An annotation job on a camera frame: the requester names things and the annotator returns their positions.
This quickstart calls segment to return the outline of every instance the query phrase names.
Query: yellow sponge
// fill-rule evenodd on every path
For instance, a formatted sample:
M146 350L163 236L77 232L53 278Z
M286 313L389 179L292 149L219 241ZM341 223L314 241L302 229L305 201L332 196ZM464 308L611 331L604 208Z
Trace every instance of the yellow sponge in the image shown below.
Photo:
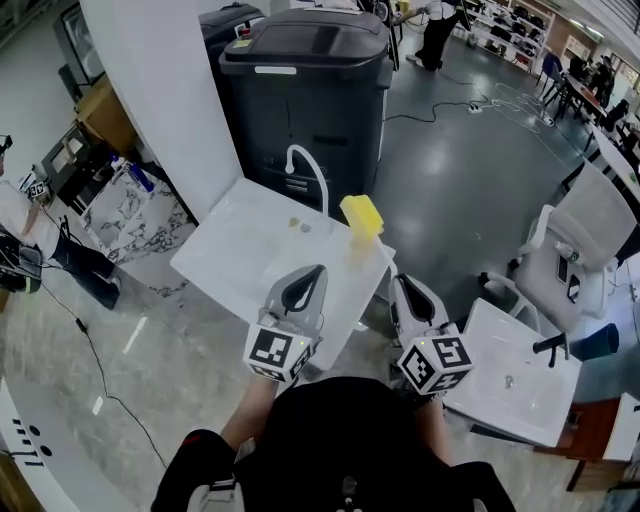
M340 208L356 238L371 240L384 231L384 221L369 196L346 196Z

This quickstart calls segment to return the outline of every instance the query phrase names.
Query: white sink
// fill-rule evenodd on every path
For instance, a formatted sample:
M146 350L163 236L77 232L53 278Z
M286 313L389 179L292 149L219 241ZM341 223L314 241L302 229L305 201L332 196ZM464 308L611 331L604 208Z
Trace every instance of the white sink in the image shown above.
M567 361L559 348L549 368L551 352L532 349L543 337L482 299L474 303L464 332L475 369L447 393L447 407L511 436L556 446L580 361Z

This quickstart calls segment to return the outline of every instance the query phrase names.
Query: white chair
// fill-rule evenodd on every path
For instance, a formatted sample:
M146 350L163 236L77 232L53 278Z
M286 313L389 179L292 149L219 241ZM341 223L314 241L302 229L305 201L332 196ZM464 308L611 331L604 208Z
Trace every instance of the white chair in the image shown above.
M623 122L622 122L622 119L620 119L619 121L616 121L616 123L613 125L613 130L611 131L607 130L604 126L602 126L602 133L604 133L607 136L607 139L617 144L621 140L620 134L618 133L618 128L622 128L622 126L623 126Z
M635 226L633 212L620 192L593 164L585 162L567 196L556 208L544 205L533 222L527 243L518 250L514 280L485 273L481 283L495 281L506 286L518 295L519 305L530 301L560 331L571 332L583 314L604 317L606 265ZM558 279L556 242L569 244L584 261L582 265L569 263L566 283ZM575 303L567 293L572 275L580 280Z

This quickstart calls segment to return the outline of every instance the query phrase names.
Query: white pillar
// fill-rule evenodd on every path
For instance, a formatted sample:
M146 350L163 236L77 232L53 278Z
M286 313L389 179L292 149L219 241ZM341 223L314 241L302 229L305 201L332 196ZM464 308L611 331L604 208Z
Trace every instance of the white pillar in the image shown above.
M242 174L195 0L81 0L131 121L198 220Z

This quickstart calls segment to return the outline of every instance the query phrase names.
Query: black pants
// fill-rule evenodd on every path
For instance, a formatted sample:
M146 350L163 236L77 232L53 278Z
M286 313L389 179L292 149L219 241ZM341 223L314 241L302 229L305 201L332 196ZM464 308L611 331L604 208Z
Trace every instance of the black pants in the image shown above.
M115 265L102 253L61 236L53 253L53 259L105 308L115 307L120 292L115 284L105 280L111 277Z
M444 43L447 42L456 23L463 20L466 21L464 13L458 11L451 18L429 21L424 31L422 48L416 52L416 57L422 60L425 69L435 71L440 67Z

